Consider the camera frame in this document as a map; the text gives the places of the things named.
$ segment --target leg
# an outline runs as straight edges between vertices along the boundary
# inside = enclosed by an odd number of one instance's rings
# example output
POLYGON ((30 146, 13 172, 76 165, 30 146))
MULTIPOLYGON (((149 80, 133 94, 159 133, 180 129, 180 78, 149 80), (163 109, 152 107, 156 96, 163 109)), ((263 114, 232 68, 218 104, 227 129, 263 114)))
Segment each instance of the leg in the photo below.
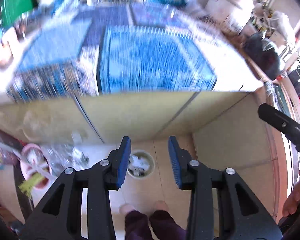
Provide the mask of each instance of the leg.
POLYGON ((120 207, 125 215, 125 240, 153 240, 148 226, 148 217, 129 204, 120 207))
POLYGON ((167 204, 164 201, 157 202, 156 209, 149 218, 155 235, 160 240, 186 240, 186 231, 170 216, 167 204))

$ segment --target floor tile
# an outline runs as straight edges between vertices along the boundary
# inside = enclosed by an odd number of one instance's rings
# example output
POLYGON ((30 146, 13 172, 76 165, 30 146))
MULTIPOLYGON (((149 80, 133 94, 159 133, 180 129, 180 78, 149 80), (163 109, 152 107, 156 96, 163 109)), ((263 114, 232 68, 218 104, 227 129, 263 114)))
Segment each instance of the floor tile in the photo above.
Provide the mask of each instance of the floor tile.
POLYGON ((192 134, 177 136, 177 141, 179 143, 180 148, 185 149, 190 153, 192 159, 197 159, 192 134))
POLYGON ((274 171, 272 162, 237 170, 241 178, 256 194, 270 215, 274 210, 274 171))
POLYGON ((79 146, 80 150, 83 151, 85 155, 89 157, 89 166, 92 167, 94 164, 99 161, 108 158, 109 153, 112 150, 117 149, 115 144, 113 145, 86 145, 79 146))
MULTIPOLYGON (((181 148, 189 148, 186 138, 177 138, 177 140, 181 148)), ((168 204, 170 214, 176 223, 186 229, 191 191, 181 191, 176 185, 167 144, 167 139, 154 141, 164 200, 168 204)))
POLYGON ((132 143, 131 150, 148 152, 154 158, 155 169, 151 175, 144 179, 136 179, 127 174, 122 185, 123 196, 126 203, 130 203, 140 212, 150 215, 153 211, 154 202, 164 199, 154 143, 153 141, 132 143))
MULTIPOLYGON (((88 227, 87 227, 87 194, 88 190, 83 189, 82 192, 82 214, 81 214, 81 236, 88 238, 88 227)), ((124 216, 119 213, 119 207, 125 203, 123 198, 122 190, 118 191, 110 190, 110 207, 112 221, 114 225, 114 231, 116 234, 117 240, 124 239, 124 216)))
POLYGON ((214 237, 219 236, 219 211, 213 209, 213 231, 214 237))
POLYGON ((150 224, 149 224, 149 228, 150 228, 150 230, 151 230, 153 240, 159 240, 159 239, 157 238, 157 236, 154 234, 154 232, 153 232, 153 230, 152 230, 150 224))
POLYGON ((198 159, 218 170, 271 160, 266 128, 257 109, 253 95, 248 95, 195 132, 198 159))
POLYGON ((0 170, 0 204, 18 220, 25 223, 18 201, 12 165, 7 165, 0 170))

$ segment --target clear plastic bag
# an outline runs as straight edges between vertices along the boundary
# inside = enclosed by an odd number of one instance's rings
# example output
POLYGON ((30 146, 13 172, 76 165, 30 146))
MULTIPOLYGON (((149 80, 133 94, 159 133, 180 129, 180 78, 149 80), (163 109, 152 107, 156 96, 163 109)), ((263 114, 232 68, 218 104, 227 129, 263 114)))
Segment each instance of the clear plastic bag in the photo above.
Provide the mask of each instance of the clear plastic bag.
POLYGON ((275 11, 271 18, 268 18, 271 27, 274 27, 287 41, 287 45, 293 48, 296 45, 296 37, 286 14, 275 11))
POLYGON ((186 5, 182 8, 182 11, 191 15, 195 19, 205 17, 208 15, 208 12, 202 8, 198 0, 185 0, 186 5))
POLYGON ((278 47, 276 44, 274 44, 274 42, 272 42, 271 40, 264 38, 262 39, 262 51, 266 51, 266 50, 270 50, 270 49, 274 49, 274 51, 278 53, 278 47))
POLYGON ((68 167, 73 167, 76 171, 89 168, 89 158, 73 145, 53 144, 41 146, 41 148, 56 176, 59 176, 68 167))
POLYGON ((5 165, 16 165, 17 162, 18 158, 14 153, 0 148, 0 170, 3 169, 5 165))

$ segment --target metal screw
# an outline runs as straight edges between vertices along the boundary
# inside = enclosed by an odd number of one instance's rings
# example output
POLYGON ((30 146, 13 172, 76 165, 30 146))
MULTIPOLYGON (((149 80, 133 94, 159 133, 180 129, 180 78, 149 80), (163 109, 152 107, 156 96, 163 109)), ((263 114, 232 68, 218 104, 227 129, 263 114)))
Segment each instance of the metal screw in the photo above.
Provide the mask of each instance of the metal screw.
POLYGON ((226 173, 229 175, 233 175, 233 174, 235 174, 235 170, 232 168, 226 168, 226 173))
POLYGON ((196 160, 191 160, 191 161, 189 161, 189 164, 190 164, 191 166, 199 166, 199 162, 196 161, 196 160))
POLYGON ((101 162, 100 162, 100 165, 101 166, 107 166, 107 165, 109 165, 109 161, 108 160, 102 160, 101 162))
POLYGON ((72 168, 66 168, 65 169, 65 174, 71 174, 73 172, 72 168))

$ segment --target human hand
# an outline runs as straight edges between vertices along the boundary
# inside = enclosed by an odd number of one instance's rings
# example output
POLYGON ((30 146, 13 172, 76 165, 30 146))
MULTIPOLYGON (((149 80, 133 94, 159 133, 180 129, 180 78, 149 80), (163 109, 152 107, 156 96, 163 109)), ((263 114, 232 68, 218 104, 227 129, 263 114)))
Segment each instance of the human hand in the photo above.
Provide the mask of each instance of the human hand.
POLYGON ((300 202, 300 181, 294 186, 290 196, 287 198, 282 208, 282 216, 287 217, 297 211, 300 202))

